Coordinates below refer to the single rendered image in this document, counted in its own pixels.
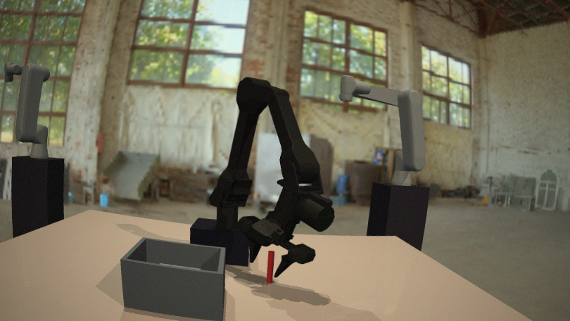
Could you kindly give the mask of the red peg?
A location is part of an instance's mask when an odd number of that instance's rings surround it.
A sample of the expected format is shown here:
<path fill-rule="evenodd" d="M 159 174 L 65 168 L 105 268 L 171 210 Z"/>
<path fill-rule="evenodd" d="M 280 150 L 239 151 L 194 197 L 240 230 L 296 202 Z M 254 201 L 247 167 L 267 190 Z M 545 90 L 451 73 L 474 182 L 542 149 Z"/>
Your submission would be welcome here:
<path fill-rule="evenodd" d="M 272 283 L 273 267 L 274 267 L 274 251 L 268 251 L 267 259 L 267 283 Z"/>

